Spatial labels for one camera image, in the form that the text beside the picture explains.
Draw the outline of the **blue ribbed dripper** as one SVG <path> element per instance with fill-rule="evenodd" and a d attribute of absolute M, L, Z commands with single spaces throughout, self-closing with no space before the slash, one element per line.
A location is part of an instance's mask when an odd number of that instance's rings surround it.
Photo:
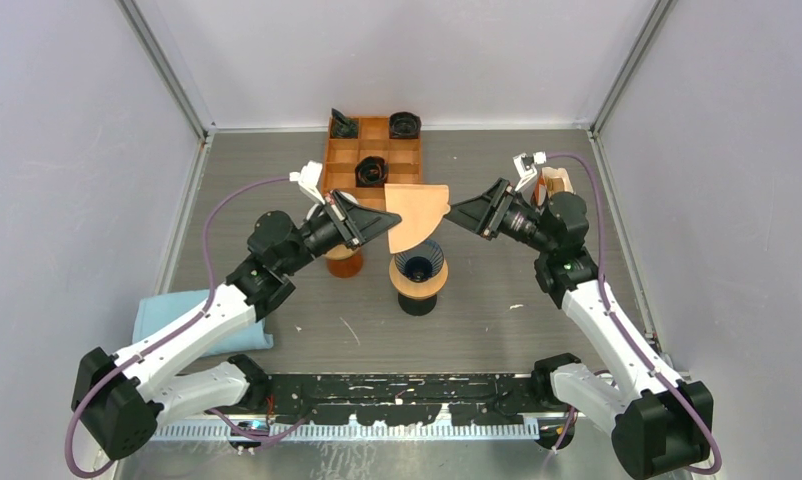
<path fill-rule="evenodd" d="M 424 283 L 435 278 L 445 264 L 441 246 L 427 239 L 415 247 L 394 256 L 395 267 L 406 279 Z"/>

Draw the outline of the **white paper coffee filter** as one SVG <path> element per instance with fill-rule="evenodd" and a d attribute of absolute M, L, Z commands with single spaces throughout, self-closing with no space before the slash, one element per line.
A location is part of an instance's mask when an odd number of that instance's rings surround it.
<path fill-rule="evenodd" d="M 347 200 L 349 200 L 350 202 L 354 203 L 354 204 L 358 204 L 358 203 L 359 203 L 359 201 L 357 200 L 357 198 L 356 198 L 354 195 L 352 195 L 352 194 L 350 194 L 350 193 L 348 193 L 348 192 L 341 191 L 341 192 L 340 192 L 340 195 L 341 195 L 342 197 L 346 198 Z M 312 219 L 313 217 L 315 217 L 316 215 L 319 215 L 321 212 L 322 212 L 322 208 L 321 208 L 321 207 L 320 207 L 318 204 L 314 204 L 314 205 L 313 205 L 313 206 L 312 206 L 312 207 L 309 209 L 309 211 L 307 212 L 307 214 L 306 214 L 306 216 L 305 216 L 305 219 L 306 219 L 306 220 L 310 220 L 310 219 Z"/>

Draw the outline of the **brown paper coffee filter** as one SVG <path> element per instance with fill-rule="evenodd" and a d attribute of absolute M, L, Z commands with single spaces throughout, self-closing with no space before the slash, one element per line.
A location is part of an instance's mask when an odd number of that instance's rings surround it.
<path fill-rule="evenodd" d="M 423 243 L 450 212 L 450 189 L 444 184 L 388 184 L 384 187 L 388 213 L 401 222 L 388 232 L 390 254 L 399 254 Z"/>

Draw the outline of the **orange glass carafe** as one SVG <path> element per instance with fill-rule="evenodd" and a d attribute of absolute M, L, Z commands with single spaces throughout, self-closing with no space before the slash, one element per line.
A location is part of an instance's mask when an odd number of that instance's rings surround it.
<path fill-rule="evenodd" d="M 363 267 L 364 258 L 362 251 L 353 257 L 342 261 L 332 261 L 325 258 L 328 272 L 337 278 L 351 278 L 357 275 Z"/>

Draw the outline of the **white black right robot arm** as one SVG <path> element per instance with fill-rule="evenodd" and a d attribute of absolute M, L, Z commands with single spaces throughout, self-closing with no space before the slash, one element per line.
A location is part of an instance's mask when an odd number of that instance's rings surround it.
<path fill-rule="evenodd" d="M 451 205 L 446 219 L 487 240 L 504 234 L 538 251 L 540 289 L 590 340 L 612 375 L 608 384 L 571 354 L 536 362 L 532 396 L 544 410 L 563 404 L 607 433 L 623 469 L 648 479 L 710 458 L 713 397 L 666 364 L 627 319 L 585 246 L 585 201 L 569 191 L 537 208 L 505 179 Z"/>

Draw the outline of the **orange coffee filter box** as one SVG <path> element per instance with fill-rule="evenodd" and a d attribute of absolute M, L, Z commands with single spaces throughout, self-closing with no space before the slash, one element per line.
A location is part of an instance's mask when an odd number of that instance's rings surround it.
<path fill-rule="evenodd" d="M 531 202 L 543 206 L 547 199 L 556 193 L 574 192 L 569 173 L 565 168 L 543 167 L 532 189 Z"/>

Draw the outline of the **wooden ring holder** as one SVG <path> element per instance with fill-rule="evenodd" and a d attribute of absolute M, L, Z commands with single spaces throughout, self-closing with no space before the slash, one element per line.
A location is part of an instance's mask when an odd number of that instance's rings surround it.
<path fill-rule="evenodd" d="M 389 263 L 389 278 L 396 291 L 414 300 L 423 300 L 437 295 L 445 286 L 449 275 L 449 264 L 445 261 L 439 272 L 424 282 L 413 282 L 405 277 L 392 259 Z"/>

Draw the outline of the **wooden ring dripper stand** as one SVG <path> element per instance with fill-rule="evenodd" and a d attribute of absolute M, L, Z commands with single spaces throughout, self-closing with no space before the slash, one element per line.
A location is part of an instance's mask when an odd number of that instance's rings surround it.
<path fill-rule="evenodd" d="M 357 255 L 359 250 L 359 247 L 349 248 L 348 246 L 342 244 L 331 248 L 327 253 L 324 254 L 324 257 L 332 261 L 342 261 Z"/>

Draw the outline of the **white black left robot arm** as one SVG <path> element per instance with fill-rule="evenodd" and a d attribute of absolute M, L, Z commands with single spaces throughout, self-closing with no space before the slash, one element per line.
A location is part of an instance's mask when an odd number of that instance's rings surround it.
<path fill-rule="evenodd" d="M 201 304 L 154 334 L 113 354 L 96 347 L 80 360 L 65 456 L 74 462 L 73 435 L 83 425 L 110 461 L 140 450 L 156 429 L 201 411 L 262 409 L 268 377 L 235 355 L 210 370 L 182 370 L 225 337 L 274 312 L 294 292 L 292 275 L 330 250 L 361 247 L 402 221 L 333 190 L 301 224 L 280 210 L 261 215 L 247 239 L 248 256 L 210 289 Z"/>

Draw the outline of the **red black carafe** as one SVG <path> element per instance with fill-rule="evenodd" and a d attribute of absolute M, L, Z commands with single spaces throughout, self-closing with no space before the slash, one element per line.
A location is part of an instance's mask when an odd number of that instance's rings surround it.
<path fill-rule="evenodd" d="M 437 295 L 415 299 L 399 293 L 397 299 L 400 308 L 411 316 L 425 316 L 429 314 L 433 311 L 438 302 Z"/>

